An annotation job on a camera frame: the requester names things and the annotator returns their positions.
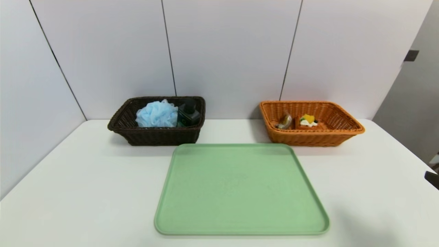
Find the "wicker basket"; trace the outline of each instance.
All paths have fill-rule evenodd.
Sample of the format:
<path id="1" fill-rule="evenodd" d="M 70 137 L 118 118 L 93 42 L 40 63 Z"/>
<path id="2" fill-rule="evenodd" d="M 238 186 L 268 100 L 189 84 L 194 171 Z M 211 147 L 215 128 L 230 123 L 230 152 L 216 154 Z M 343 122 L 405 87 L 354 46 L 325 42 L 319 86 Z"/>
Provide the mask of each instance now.
<path id="1" fill-rule="evenodd" d="M 325 101 L 263 101 L 259 105 L 264 117 L 268 136 L 272 142 L 291 146 L 338 146 L 357 134 L 364 133 L 364 127 L 339 105 Z M 288 112 L 293 124 L 288 130 L 279 130 L 275 125 Z M 309 114 L 318 120 L 319 128 L 297 126 L 297 119 Z"/>
<path id="2" fill-rule="evenodd" d="M 148 103 L 167 99 L 179 106 L 187 98 L 196 102 L 200 112 L 200 122 L 190 127 L 138 127 L 136 113 Z M 200 134 L 205 117 L 205 101 L 202 97 L 139 97 L 127 100 L 108 123 L 108 129 L 123 136 L 133 146 L 177 146 L 183 143 L 195 143 Z"/>

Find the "bottle cap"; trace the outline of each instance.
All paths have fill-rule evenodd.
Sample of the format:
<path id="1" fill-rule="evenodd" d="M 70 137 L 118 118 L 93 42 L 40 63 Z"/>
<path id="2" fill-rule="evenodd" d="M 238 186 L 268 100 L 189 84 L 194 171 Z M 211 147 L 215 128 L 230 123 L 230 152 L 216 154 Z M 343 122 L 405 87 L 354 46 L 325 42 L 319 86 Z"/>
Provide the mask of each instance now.
<path id="1" fill-rule="evenodd" d="M 189 98 L 184 103 L 184 112 L 193 114 L 195 112 L 195 100 Z"/>

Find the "bath toiletry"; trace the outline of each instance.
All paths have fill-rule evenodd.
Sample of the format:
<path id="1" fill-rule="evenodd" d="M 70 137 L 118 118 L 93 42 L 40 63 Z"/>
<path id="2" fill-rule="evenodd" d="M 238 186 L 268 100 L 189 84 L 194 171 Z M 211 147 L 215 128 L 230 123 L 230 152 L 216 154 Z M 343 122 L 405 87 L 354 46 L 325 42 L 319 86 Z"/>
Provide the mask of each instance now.
<path id="1" fill-rule="evenodd" d="M 290 127 L 291 123 L 293 122 L 293 118 L 288 112 L 285 112 L 285 117 L 282 120 L 282 122 L 276 124 L 276 128 L 281 130 L 286 130 Z"/>
<path id="2" fill-rule="evenodd" d="M 139 127 L 175 127 L 178 107 L 169 104 L 166 99 L 148 103 L 137 111 L 136 122 Z"/>
<path id="3" fill-rule="evenodd" d="M 300 118 L 300 125 L 308 127 L 317 126 L 317 120 L 314 116 L 305 114 Z"/>
<path id="4" fill-rule="evenodd" d="M 189 127 L 199 123 L 200 113 L 195 109 L 195 100 L 188 98 L 178 107 L 177 127 Z"/>

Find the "basket rim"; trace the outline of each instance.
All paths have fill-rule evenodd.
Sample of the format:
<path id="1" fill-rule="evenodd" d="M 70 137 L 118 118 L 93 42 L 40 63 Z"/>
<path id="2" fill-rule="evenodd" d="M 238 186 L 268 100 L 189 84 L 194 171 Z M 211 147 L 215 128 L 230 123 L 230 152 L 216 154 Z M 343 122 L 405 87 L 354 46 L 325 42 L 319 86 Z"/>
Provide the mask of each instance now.
<path id="1" fill-rule="evenodd" d="M 116 127 L 115 123 L 119 120 L 121 113 L 125 110 L 125 108 L 134 100 L 138 100 L 138 99 L 149 99 L 149 98 L 154 98 L 154 99 L 169 99 L 169 98 L 174 98 L 174 99 L 179 99 L 179 98 L 196 98 L 199 99 L 201 101 L 201 117 L 200 117 L 200 122 L 198 124 L 196 124 L 195 126 L 190 126 L 190 127 Z M 198 131 L 201 129 L 201 127 L 203 127 L 204 124 L 204 120 L 205 120 L 205 112 L 206 112 L 206 102 L 204 100 L 203 97 L 201 96 L 143 96 L 143 97 L 135 97 L 135 98 L 129 98 L 125 101 L 125 103 L 123 103 L 123 105 L 116 111 L 116 113 L 113 115 L 113 117 L 111 117 L 109 123 L 108 123 L 108 130 L 113 131 L 113 132 L 129 132 L 129 131 L 133 131 L 133 132 L 149 132 L 149 131 Z"/>
<path id="2" fill-rule="evenodd" d="M 268 121 L 267 113 L 265 112 L 263 105 L 268 104 L 285 104 L 285 103 L 320 103 L 320 104 L 331 104 L 341 110 L 346 116 L 348 116 L 351 120 L 353 120 L 359 128 L 351 129 L 351 130 L 279 130 L 271 126 Z M 366 130 L 363 125 L 360 124 L 357 119 L 355 119 L 351 114 L 349 114 L 346 110 L 344 110 L 340 105 L 331 102 L 331 101 L 317 101 L 317 100 L 303 100 L 303 101 L 281 101 L 281 100 L 268 100 L 262 101 L 259 104 L 259 109 L 261 110 L 262 116 L 264 118 L 265 126 L 270 129 L 272 132 L 277 132 L 279 134 L 302 134 L 302 135 L 328 135 L 328 134 L 339 134 L 339 135 L 357 135 L 362 134 Z"/>

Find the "yellow soap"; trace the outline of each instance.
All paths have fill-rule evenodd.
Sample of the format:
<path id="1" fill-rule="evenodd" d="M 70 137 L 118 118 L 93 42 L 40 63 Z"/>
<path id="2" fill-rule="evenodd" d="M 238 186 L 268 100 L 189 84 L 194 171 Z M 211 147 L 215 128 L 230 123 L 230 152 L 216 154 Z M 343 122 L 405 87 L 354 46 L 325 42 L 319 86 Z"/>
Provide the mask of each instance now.
<path id="1" fill-rule="evenodd" d="M 303 115 L 302 118 L 304 118 L 306 121 L 308 121 L 308 123 L 312 123 L 316 119 L 314 116 L 311 116 L 311 115 L 308 115 L 308 114 Z"/>

